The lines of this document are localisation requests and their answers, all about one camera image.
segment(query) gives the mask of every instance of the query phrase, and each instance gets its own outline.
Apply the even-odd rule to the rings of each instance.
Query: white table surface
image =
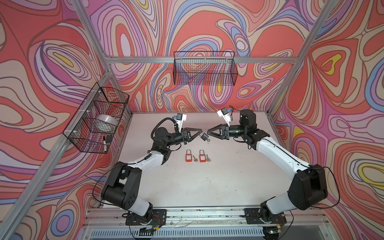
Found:
[[[155,125],[172,113],[134,114],[128,129],[119,161],[131,162],[144,155],[152,146],[150,134]],[[239,113],[233,113],[232,125],[239,124]],[[217,113],[188,113],[183,127],[208,129],[225,123]],[[258,128],[274,139],[276,136],[264,112],[256,112]],[[174,132],[171,121],[161,127]],[[168,161],[142,174],[139,196],[154,207],[199,207],[258,205],[286,192],[290,186],[288,176],[271,160],[245,143],[210,138],[210,143],[197,137],[172,152]],[[199,158],[203,149],[211,162],[186,162],[187,149]]]

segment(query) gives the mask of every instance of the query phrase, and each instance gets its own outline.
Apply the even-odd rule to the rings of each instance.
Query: aluminum frame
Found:
[[[300,70],[300,66],[304,61],[306,54],[309,52],[310,47],[313,42],[316,40],[317,35],[321,31],[321,28],[324,26],[329,14],[331,13],[334,6],[337,4],[339,0],[326,0],[322,9],[319,12],[318,17],[316,18],[310,32],[308,33],[307,38],[304,40],[303,45],[300,48],[298,54],[298,60],[295,64],[291,65],[290,69],[287,72],[287,76],[284,78],[283,82],[277,89],[275,96],[271,104],[269,105],[267,112],[273,112],[274,109],[280,104],[282,97],[285,95],[288,86],[294,80],[296,73]]]
[[[269,124],[271,124],[271,127],[273,129],[273,132],[275,133],[275,136],[277,138],[277,141],[279,142],[280,146],[284,147],[283,139],[281,138],[279,131],[277,130],[276,124],[273,122],[273,119],[271,117],[271,114],[267,113],[265,111],[265,115],[268,118]]]
[[[294,79],[295,74],[300,68],[301,63],[304,60],[305,55],[307,54],[310,46],[313,44],[317,34],[324,25],[328,15],[333,9],[333,6],[338,2],[338,0],[326,0],[323,8],[320,11],[315,23],[310,30],[307,38],[304,40],[304,43],[299,51],[297,57],[235,57],[236,63],[292,63],[287,77],[284,79],[283,83],[277,90],[277,93],[274,96],[272,103],[270,104],[267,112],[275,109],[279,104],[279,99],[284,96],[287,86],[291,84]],[[173,57],[109,57],[105,56],[105,52],[101,47],[101,44],[96,36],[93,25],[90,21],[88,13],[82,4],[81,0],[72,0],[73,6],[81,23],[84,26],[86,34],[88,35],[92,45],[95,47],[95,51],[100,59],[101,64],[104,67],[105,73],[100,79],[99,84],[105,86],[108,80],[111,80],[111,84],[117,88],[121,89],[116,76],[113,74],[109,64],[111,63],[172,63]],[[88,104],[90,103],[89,99],[92,99],[92,95],[95,92],[91,92],[87,100],[84,101],[81,110],[85,110]],[[77,123],[82,114],[77,113],[70,124],[71,127]],[[6,217],[3,219],[2,224],[0,225],[0,240],[9,240],[12,238],[15,230],[22,222],[24,216],[29,211],[31,205],[35,201],[36,197],[43,188],[45,182],[48,180],[48,177],[52,174],[55,166],[58,161],[61,159],[65,150],[69,146],[70,142],[66,139],[65,136],[61,136],[59,141],[55,144],[54,148],[51,150],[47,158],[44,160],[42,165],[38,168],[36,174],[32,177],[20,197],[17,199],[15,204],[12,206],[10,211],[7,213]]]
[[[190,227],[230,227],[245,226],[247,221],[240,217],[244,215],[245,208],[258,208],[259,205],[249,206],[222,206],[222,207],[155,207],[154,209],[167,210],[167,224],[164,227],[186,225]],[[127,211],[121,208],[90,209],[87,213],[84,225],[89,228],[118,227],[125,223],[121,215]],[[294,209],[293,225],[330,225],[325,215],[325,210],[308,208],[307,210]],[[290,212],[285,212],[287,222],[292,221]],[[252,226],[276,226],[278,224],[249,224]]]
[[[110,72],[105,72],[102,78],[99,80],[100,86],[105,86],[111,77]],[[87,109],[92,99],[97,93],[99,86],[95,84],[94,88],[89,93],[88,97],[84,100],[79,111],[76,112],[72,121],[66,128],[73,129],[77,122],[83,115],[83,111]],[[28,185],[25,187],[20,197],[13,204],[5,218],[0,225],[0,240],[8,240],[13,237],[16,229],[22,222],[25,215],[28,213],[30,207],[34,203],[35,199],[39,195],[41,189],[44,187],[48,178],[55,169],[57,163],[70,145],[70,141],[62,134],[59,141],[55,144],[48,156],[45,158],[41,166],[38,168]]]
[[[210,59],[225,58],[225,57],[209,57]],[[148,57],[114,57],[106,56],[106,62],[114,63],[173,63],[174,57],[171,56],[148,56]],[[296,63],[298,57],[234,57],[235,63]]]
[[[104,67],[105,71],[112,72],[111,66],[106,61],[106,55],[105,51],[103,50],[99,38],[96,35],[95,29],[93,28],[93,24],[91,23],[91,19],[87,13],[87,10],[85,9],[83,3],[81,0],[72,0],[73,8],[75,9],[81,24],[84,26],[85,32],[92,43],[93,47],[96,50],[96,54],[99,57],[99,60],[101,64]],[[121,90],[121,86],[119,82],[116,79],[115,74],[113,74],[113,77],[111,78],[111,84],[114,88]]]
[[[191,238],[241,238],[241,237],[263,237],[263,227],[259,226],[232,226],[232,227],[162,227],[155,231],[152,236],[140,236],[138,228],[96,228],[83,235],[82,239],[191,239]]]
[[[340,240],[331,225],[319,225],[319,228],[324,240]]]

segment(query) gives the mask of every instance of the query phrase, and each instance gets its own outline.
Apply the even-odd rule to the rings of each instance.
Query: black cable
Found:
[[[140,161],[138,161],[137,163],[139,163],[139,162],[141,162],[141,161],[144,161],[144,160],[146,160],[146,159],[147,159],[147,158],[145,157],[145,158],[141,159]],[[95,188],[96,188],[97,184],[100,182],[100,180],[101,180],[107,173],[109,173],[110,171],[112,171],[112,169],[114,169],[114,168],[116,168],[116,167],[119,167],[119,166],[125,166],[125,165],[130,165],[130,164],[137,164],[137,163],[126,163],[126,164],[123,164],[123,165],[117,165],[117,166],[114,166],[113,168],[111,168],[110,170],[106,171],[106,172],[99,178],[99,180],[95,183],[95,186],[93,186],[92,197],[93,197],[96,201],[98,201],[99,203],[106,204],[106,205],[111,205],[111,206],[115,206],[114,204],[109,204],[109,203],[106,203],[106,202],[102,202],[102,201],[98,200],[98,199],[95,197],[95,195],[94,195],[94,191],[95,191]]]
[[[337,181],[336,181],[336,177],[335,177],[335,175],[333,174],[332,170],[331,170],[329,167],[322,167],[322,168],[328,168],[329,171],[331,172],[331,174],[332,174],[332,176],[333,176],[333,179],[335,180],[335,185],[336,185],[337,192],[338,192],[338,194],[339,194],[339,198],[338,198],[337,202],[336,202],[334,205],[330,206],[330,207],[316,207],[316,206],[312,206],[312,207],[315,207],[315,208],[317,208],[317,209],[330,209],[330,208],[333,208],[334,206],[336,206],[336,205],[339,204],[339,202],[340,202],[340,190],[339,190],[339,185],[337,184]]]
[[[232,105],[229,105],[229,107],[232,109],[232,111],[231,111],[231,121],[232,121],[232,114],[233,114],[233,111],[235,110],[235,108]]]
[[[246,143],[246,141],[237,141],[235,138],[233,138],[236,142]]]
[[[131,226],[128,224],[128,227],[129,227],[129,232],[131,233],[133,239],[136,239],[135,236],[132,234],[132,231],[131,231]]]
[[[153,137],[153,134],[155,134],[156,129],[157,129],[163,122],[165,122],[166,120],[170,120],[170,121],[173,122],[174,127],[175,127],[175,131],[177,132],[177,122],[176,122],[173,118],[164,118],[164,119],[161,120],[161,121],[155,126],[155,128],[152,130],[152,132],[151,132],[151,139],[154,138],[154,137]]]
[[[331,174],[332,174],[332,176],[333,176],[333,179],[335,180],[336,189],[337,189],[337,192],[338,192],[338,194],[339,194],[339,197],[338,197],[337,202],[336,202],[334,205],[329,206],[329,207],[316,207],[316,206],[312,206],[312,207],[317,208],[317,209],[330,209],[330,208],[333,208],[333,207],[335,207],[336,205],[338,205],[338,204],[340,203],[340,198],[341,198],[341,196],[340,196],[339,185],[337,184],[335,175],[333,174],[332,170],[331,170],[329,167],[327,167],[327,166],[325,166],[325,167],[319,167],[319,168],[317,168],[317,167],[308,167],[308,166],[303,165],[301,162],[297,161],[295,158],[293,158],[293,157],[290,156],[289,154],[287,154],[287,155],[288,155],[290,158],[292,158],[293,160],[295,160],[295,162],[297,162],[298,164],[300,164],[300,165],[302,165],[302,166],[304,166],[304,167],[310,168],[310,169],[321,169],[321,168],[324,169],[324,168],[328,168],[328,170],[331,172]]]
[[[177,151],[177,150],[179,150],[180,148],[181,148],[181,143],[179,143],[180,144],[180,147],[178,148],[178,149],[176,149],[176,150],[171,150],[172,152],[174,152],[174,151]]]
[[[292,222],[291,224],[289,225],[289,227],[287,228],[287,230],[285,230],[285,233],[283,235],[281,235],[281,237],[278,238],[278,240],[280,240],[289,230],[289,228],[292,226],[292,223],[293,223],[293,220],[294,220],[294,216],[293,216],[293,213],[291,211],[289,211],[292,215]]]
[[[107,174],[109,173],[110,171],[112,171],[112,169],[116,168],[116,167],[119,167],[119,166],[124,166],[124,165],[117,165],[117,166],[114,166],[113,168],[111,168],[110,170],[106,171],[100,178],[99,180],[96,182],[95,186],[93,187],[93,190],[92,190],[92,196],[93,198],[98,201],[99,203],[102,203],[102,204],[106,204],[106,205],[111,205],[111,206],[115,206],[114,204],[108,204],[108,203],[105,203],[105,202],[102,202],[100,201],[99,199],[97,199],[94,195],[94,191],[95,191],[95,188],[97,186],[97,184],[100,182],[100,180]]]

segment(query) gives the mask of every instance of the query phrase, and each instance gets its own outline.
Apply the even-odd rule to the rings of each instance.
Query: aluminum rail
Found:
[[[297,62],[294,65],[292,65],[291,68],[288,70],[287,76],[284,78],[280,87],[277,89],[277,92],[267,110],[268,113],[273,112],[277,108],[277,106],[280,104],[280,101],[285,95],[288,89],[288,86],[292,83],[292,81],[296,76],[296,73],[300,70],[300,66],[306,54],[308,53],[317,35],[321,31],[321,28],[324,26],[325,21],[327,20],[332,9],[334,8],[334,6],[337,4],[338,1],[339,0],[326,0],[326,2],[324,3],[323,8],[320,10],[320,13],[316,18],[310,32],[308,33],[307,38],[304,40],[304,43],[301,46],[301,49],[298,54]]]
[[[99,38],[96,35],[95,29],[93,28],[91,19],[88,16],[87,10],[83,5],[82,0],[72,0],[72,5],[80,19],[81,24],[84,26],[84,30],[87,34],[89,41],[95,48],[96,54],[99,57],[99,60],[102,66],[106,71],[112,72],[111,66],[108,64],[108,62],[105,59],[104,49],[102,48]],[[114,88],[121,90],[121,86],[114,74],[110,80]]]
[[[206,59],[226,59],[228,57],[193,57],[196,58],[206,58]],[[155,56],[155,57],[114,57],[107,56],[105,57],[107,63],[173,63],[174,57],[172,56]],[[297,57],[234,57],[235,63],[296,63]]]
[[[258,208],[260,206],[226,206],[226,207],[159,207],[167,210],[167,223],[164,227],[175,227],[175,225],[190,227],[229,227],[247,225],[247,220],[240,215],[244,214],[244,208]],[[93,208],[87,213],[84,226],[87,228],[113,228],[124,227],[125,218],[121,215],[127,211],[120,208]],[[308,208],[304,211],[294,209],[297,225],[322,225],[329,224],[329,219],[325,216],[323,209]],[[289,221],[292,216],[285,212],[285,217]],[[276,226],[270,224],[252,224],[257,226]]]
[[[102,78],[99,80],[99,85],[105,86],[110,77],[110,72],[104,73]],[[87,109],[95,94],[97,93],[98,87],[99,86],[97,84],[94,86],[94,89],[92,89],[88,97],[84,100],[84,103],[79,109],[80,111],[77,111],[67,129],[73,129],[75,127],[83,115],[83,111],[81,110]],[[24,219],[25,215],[28,213],[30,207],[34,203],[41,189],[44,187],[45,183],[47,182],[48,178],[52,174],[57,163],[60,161],[69,145],[70,141],[63,134],[61,134],[61,137],[55,146],[49,152],[48,156],[33,175],[32,179],[29,181],[20,197],[16,200],[15,204],[3,219],[0,225],[0,240],[9,240],[13,237],[16,229]]]

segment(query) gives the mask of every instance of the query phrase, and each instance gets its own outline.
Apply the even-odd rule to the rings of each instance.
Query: white robot arm segment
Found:
[[[164,155],[158,151],[151,151],[148,155],[141,157],[133,162],[128,162],[128,166],[137,167],[143,172],[148,172],[163,163]]]
[[[293,180],[297,170],[303,171],[309,167],[309,163],[288,152],[271,137],[264,137],[258,141],[256,150],[271,159],[291,180]]]

